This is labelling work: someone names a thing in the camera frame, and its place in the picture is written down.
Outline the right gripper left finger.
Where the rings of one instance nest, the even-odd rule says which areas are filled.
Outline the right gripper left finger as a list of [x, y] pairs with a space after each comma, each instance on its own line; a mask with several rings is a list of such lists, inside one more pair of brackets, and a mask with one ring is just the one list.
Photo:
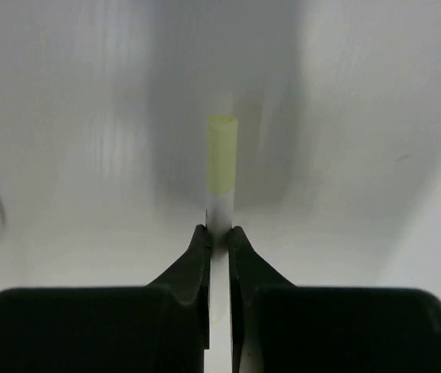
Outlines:
[[0, 372], [201, 372], [210, 343], [210, 238], [145, 286], [0, 292]]

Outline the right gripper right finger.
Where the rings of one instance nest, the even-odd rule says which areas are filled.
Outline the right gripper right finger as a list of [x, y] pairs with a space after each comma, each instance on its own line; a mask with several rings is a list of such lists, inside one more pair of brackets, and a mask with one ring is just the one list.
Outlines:
[[441, 372], [441, 301], [415, 288], [302, 287], [227, 236], [235, 372]]

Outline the yellow white pen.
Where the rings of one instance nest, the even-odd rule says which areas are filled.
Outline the yellow white pen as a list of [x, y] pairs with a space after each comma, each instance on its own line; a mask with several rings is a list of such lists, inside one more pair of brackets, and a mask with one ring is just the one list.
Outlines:
[[237, 119], [231, 115], [208, 118], [206, 228], [212, 241], [212, 257], [206, 372], [230, 372], [232, 365], [227, 234], [234, 218], [237, 143]]

